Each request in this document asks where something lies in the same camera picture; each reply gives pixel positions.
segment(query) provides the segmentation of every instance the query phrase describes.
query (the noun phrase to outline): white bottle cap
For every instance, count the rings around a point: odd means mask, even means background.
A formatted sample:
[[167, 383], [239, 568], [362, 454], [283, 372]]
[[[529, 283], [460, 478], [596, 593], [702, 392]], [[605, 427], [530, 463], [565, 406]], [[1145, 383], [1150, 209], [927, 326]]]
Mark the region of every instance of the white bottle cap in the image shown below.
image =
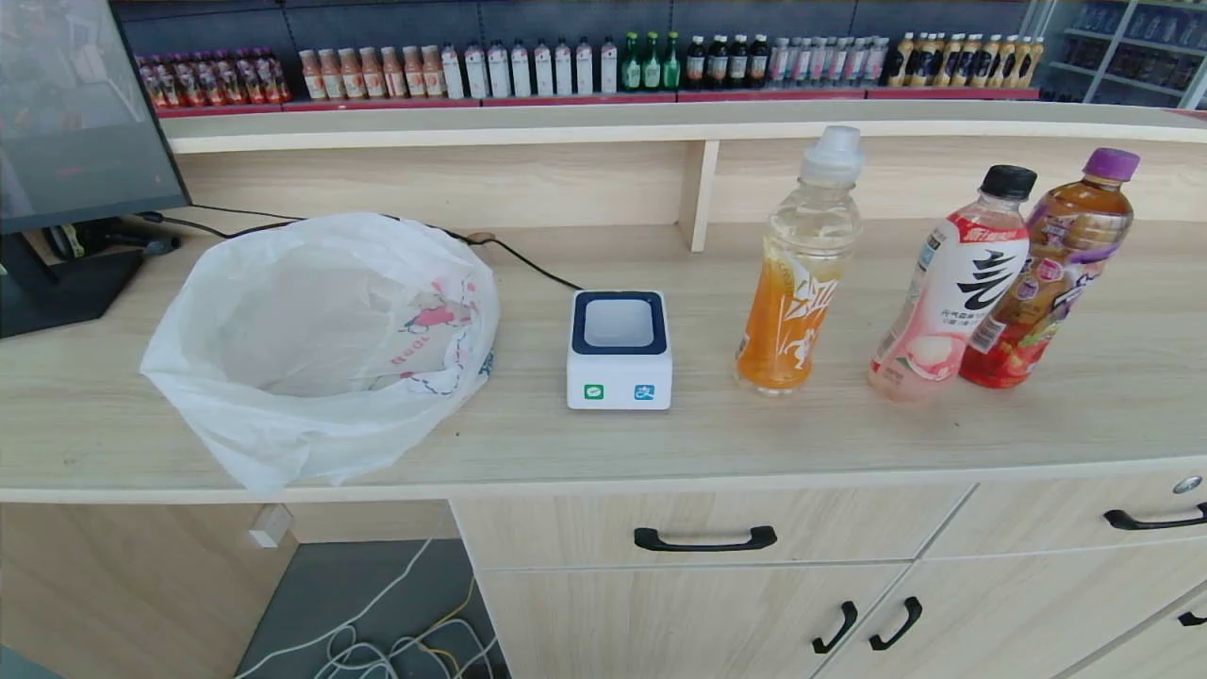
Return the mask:
[[853, 183], [863, 170], [863, 151], [859, 148], [859, 130], [853, 127], [832, 124], [822, 131], [822, 137], [805, 150], [800, 163], [800, 178], [826, 183]]

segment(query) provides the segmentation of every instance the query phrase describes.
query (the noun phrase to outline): purple bottle cap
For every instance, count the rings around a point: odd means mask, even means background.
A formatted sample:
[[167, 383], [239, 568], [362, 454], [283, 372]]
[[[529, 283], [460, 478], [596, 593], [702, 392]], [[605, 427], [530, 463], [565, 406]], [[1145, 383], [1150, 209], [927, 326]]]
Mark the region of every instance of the purple bottle cap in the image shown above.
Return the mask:
[[1085, 163], [1085, 174], [1113, 178], [1115, 181], [1130, 181], [1136, 168], [1139, 165], [1139, 156], [1129, 153], [1119, 148], [1095, 148], [1090, 159]]

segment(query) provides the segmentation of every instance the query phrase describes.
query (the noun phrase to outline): monitor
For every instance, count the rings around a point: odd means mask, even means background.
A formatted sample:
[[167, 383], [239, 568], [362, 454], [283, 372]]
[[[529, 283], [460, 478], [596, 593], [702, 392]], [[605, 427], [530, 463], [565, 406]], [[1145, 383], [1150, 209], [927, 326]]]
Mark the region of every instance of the monitor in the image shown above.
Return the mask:
[[0, 0], [0, 336], [99, 317], [136, 251], [46, 264], [27, 235], [188, 204], [106, 0]]

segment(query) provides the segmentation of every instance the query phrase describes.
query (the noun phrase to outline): black bottle cap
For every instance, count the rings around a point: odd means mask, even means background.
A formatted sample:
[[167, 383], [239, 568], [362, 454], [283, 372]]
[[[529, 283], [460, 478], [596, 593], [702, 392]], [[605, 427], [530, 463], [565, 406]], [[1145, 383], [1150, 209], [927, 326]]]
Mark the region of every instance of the black bottle cap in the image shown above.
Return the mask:
[[1005, 200], [1026, 200], [1036, 186], [1036, 172], [1019, 165], [993, 165], [985, 172], [981, 193]]

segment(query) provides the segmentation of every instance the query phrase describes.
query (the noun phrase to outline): bottle cap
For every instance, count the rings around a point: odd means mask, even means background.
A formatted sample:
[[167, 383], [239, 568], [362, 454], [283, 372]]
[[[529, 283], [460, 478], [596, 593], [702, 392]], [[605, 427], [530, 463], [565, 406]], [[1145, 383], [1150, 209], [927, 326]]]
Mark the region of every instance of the bottle cap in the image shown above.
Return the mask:
[[805, 150], [800, 163], [800, 178], [829, 183], [853, 183], [863, 170], [863, 151], [859, 148], [859, 130], [853, 127], [832, 124], [822, 131], [821, 139]]
[[1131, 181], [1138, 165], [1139, 156], [1136, 153], [1129, 153], [1120, 148], [1102, 147], [1094, 150], [1081, 171], [1115, 181]]
[[1026, 200], [1036, 186], [1036, 172], [1019, 165], [993, 165], [985, 172], [980, 192], [1005, 200]]

